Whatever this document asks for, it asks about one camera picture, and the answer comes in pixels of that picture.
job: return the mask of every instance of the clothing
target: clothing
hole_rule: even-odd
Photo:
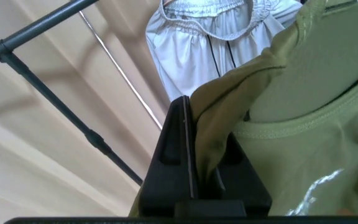
[[[358,84],[297,119],[243,120],[271,81],[285,75],[292,60],[329,60],[334,49],[324,55],[311,53],[309,58],[292,56],[301,46],[313,52],[308,37],[324,23],[322,18],[352,11],[358,11],[357,1],[308,1],[296,22],[277,34],[260,56],[194,92],[190,102],[201,183],[222,159],[227,136],[233,132],[272,196],[269,215],[335,215],[342,208],[358,213]]]
[[[146,39],[169,99],[258,56],[300,7],[296,0],[161,1]]]

